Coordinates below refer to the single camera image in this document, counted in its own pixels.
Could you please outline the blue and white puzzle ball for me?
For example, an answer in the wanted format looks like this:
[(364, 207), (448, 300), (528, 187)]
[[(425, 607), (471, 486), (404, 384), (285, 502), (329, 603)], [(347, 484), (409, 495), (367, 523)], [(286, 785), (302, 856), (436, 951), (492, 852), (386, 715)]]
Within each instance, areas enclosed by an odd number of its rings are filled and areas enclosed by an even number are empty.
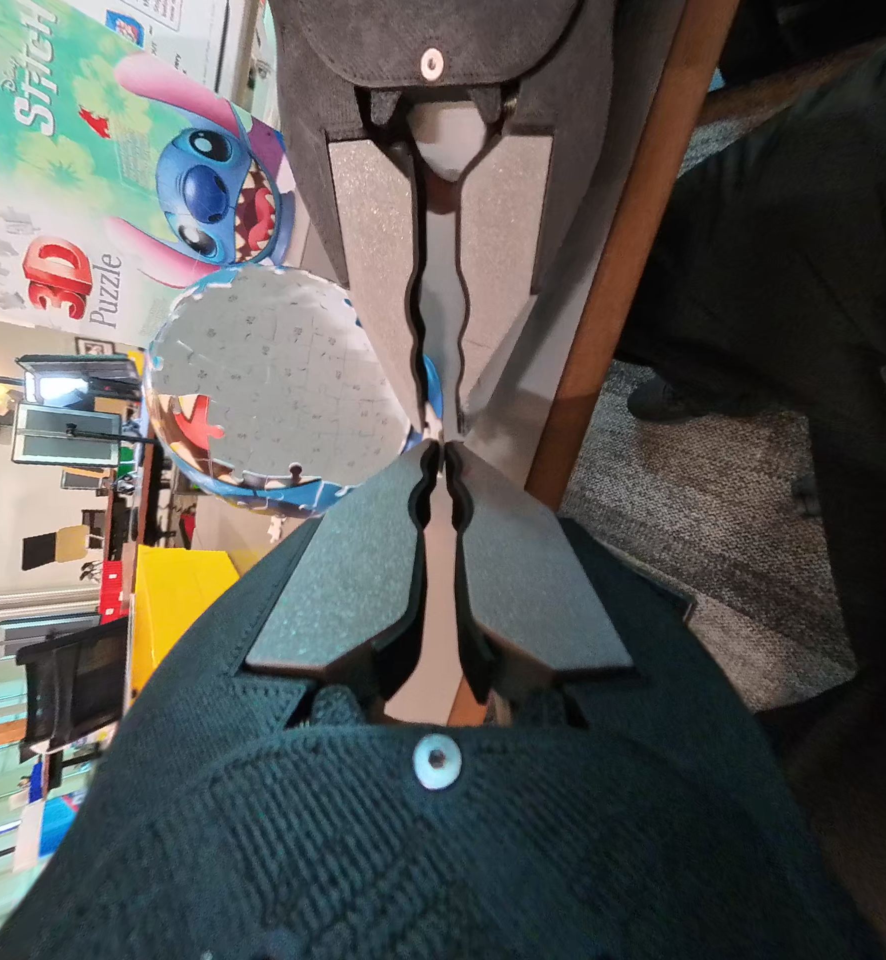
[(424, 438), (347, 291), (305, 270), (234, 267), (174, 301), (142, 391), (173, 466), (235, 507), (320, 517)]

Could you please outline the person's black shoe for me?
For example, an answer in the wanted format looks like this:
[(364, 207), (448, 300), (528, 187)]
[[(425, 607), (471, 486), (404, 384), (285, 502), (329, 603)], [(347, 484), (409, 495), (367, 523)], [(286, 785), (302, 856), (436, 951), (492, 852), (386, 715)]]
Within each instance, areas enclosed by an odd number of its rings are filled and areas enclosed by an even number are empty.
[(687, 396), (656, 375), (629, 393), (626, 408), (635, 420), (659, 426), (678, 426), (714, 415), (712, 405)]

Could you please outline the red box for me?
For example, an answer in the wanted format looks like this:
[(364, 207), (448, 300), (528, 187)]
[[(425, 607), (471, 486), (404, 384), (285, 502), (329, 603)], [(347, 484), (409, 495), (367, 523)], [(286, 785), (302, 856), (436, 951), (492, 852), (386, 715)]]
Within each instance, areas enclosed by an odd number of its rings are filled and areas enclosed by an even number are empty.
[(129, 596), (123, 562), (107, 559), (102, 563), (100, 575), (98, 601), (100, 623), (106, 624), (126, 618)]

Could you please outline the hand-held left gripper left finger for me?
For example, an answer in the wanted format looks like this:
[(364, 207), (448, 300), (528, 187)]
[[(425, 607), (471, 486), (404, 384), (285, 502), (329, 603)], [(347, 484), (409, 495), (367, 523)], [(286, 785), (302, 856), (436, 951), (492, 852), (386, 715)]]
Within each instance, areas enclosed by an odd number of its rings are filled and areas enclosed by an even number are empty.
[(425, 527), (442, 448), (425, 440), (319, 521), (245, 657), (251, 671), (391, 699), (422, 652)]

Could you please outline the black chair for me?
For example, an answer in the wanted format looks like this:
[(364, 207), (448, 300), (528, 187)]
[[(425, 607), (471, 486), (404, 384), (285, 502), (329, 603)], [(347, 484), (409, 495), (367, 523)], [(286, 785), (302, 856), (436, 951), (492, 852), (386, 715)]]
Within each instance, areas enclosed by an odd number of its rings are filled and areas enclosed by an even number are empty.
[(59, 751), (123, 714), (129, 618), (22, 647), (26, 727), (19, 759)]

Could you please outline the white instruction sheet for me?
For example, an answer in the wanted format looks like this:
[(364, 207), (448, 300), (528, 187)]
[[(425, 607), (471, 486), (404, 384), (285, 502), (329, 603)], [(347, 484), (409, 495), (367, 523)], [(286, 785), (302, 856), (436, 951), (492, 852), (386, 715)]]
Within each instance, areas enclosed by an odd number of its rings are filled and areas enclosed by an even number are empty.
[(82, 13), (166, 60), (216, 93), (242, 93), (250, 67), (257, 1), (72, 1)]

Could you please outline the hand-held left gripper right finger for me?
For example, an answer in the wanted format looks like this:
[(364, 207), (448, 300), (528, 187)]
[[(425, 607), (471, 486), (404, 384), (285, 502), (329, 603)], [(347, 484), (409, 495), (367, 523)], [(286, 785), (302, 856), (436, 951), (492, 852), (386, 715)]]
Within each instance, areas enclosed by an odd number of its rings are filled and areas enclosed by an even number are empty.
[(556, 514), (460, 442), (445, 446), (460, 663), (473, 698), (597, 680), (634, 662)]

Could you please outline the yellow plastic bin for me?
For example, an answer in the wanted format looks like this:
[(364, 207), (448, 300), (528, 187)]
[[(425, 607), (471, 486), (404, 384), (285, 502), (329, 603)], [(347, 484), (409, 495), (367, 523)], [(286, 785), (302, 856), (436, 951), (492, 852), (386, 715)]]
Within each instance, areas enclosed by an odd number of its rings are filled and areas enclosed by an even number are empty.
[(238, 579), (226, 551), (137, 547), (128, 627), (131, 701), (190, 626)]

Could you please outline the colourful puzzle box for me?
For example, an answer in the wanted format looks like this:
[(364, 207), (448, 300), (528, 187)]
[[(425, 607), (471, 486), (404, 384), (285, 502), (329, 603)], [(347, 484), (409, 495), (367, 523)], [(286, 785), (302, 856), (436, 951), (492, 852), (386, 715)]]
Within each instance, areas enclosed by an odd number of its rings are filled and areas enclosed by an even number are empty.
[(307, 229), (274, 128), (70, 2), (0, 2), (1, 318), (143, 347)]

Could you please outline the black light panel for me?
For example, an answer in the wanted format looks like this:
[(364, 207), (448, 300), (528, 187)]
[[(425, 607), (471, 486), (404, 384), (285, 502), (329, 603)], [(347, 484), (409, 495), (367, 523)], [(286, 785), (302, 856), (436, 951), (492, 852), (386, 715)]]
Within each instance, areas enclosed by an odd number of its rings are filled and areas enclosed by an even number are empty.
[(28, 354), (15, 363), (23, 373), (25, 400), (31, 404), (94, 410), (98, 399), (141, 399), (141, 377), (124, 354)]

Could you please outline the person's black clothing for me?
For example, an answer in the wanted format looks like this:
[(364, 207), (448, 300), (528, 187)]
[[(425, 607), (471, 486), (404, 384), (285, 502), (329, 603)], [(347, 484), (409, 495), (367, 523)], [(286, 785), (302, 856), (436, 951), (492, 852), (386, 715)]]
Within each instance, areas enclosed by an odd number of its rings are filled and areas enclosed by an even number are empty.
[(886, 46), (677, 180), (617, 358), (886, 447)]

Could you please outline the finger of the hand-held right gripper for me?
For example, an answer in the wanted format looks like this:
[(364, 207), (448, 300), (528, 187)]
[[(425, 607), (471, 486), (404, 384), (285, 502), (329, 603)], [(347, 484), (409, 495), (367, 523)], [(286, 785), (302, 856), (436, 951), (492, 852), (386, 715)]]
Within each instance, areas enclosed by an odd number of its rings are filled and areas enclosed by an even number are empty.
[(454, 266), (464, 318), (454, 437), (466, 437), (489, 406), (536, 302), (552, 151), (552, 137), (498, 137), (458, 184)]
[(410, 426), (439, 441), (443, 427), (429, 400), (419, 308), (425, 269), (421, 162), (411, 137), (329, 144), (353, 307)]

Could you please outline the tan and black panel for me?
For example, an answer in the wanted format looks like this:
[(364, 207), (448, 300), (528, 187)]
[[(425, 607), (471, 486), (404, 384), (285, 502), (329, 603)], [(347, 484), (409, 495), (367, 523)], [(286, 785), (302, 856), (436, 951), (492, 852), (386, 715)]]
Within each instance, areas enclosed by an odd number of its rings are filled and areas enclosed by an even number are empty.
[(53, 563), (81, 561), (89, 552), (89, 536), (89, 526), (77, 524), (25, 537), (21, 542), (20, 569), (30, 571)]

